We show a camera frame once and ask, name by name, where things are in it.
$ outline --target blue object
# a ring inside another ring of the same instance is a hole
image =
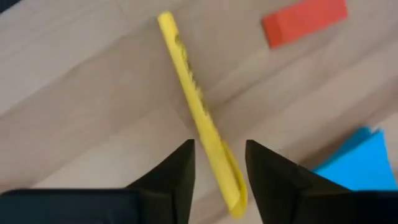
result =
[[[350,190],[398,190],[388,161],[384,132],[357,130],[314,173]]]

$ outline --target red eraser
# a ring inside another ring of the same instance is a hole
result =
[[[271,48],[348,17],[345,0],[304,0],[262,19]]]

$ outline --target red block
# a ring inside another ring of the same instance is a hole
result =
[[[262,25],[276,48],[347,17],[345,0],[304,0],[264,17]]]

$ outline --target yellow highlighter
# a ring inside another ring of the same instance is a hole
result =
[[[248,203],[248,192],[242,172],[228,145],[218,134],[205,106],[203,93],[193,76],[187,50],[182,44],[173,15],[171,12],[163,12],[157,20],[221,193],[232,216],[240,218],[244,215]]]

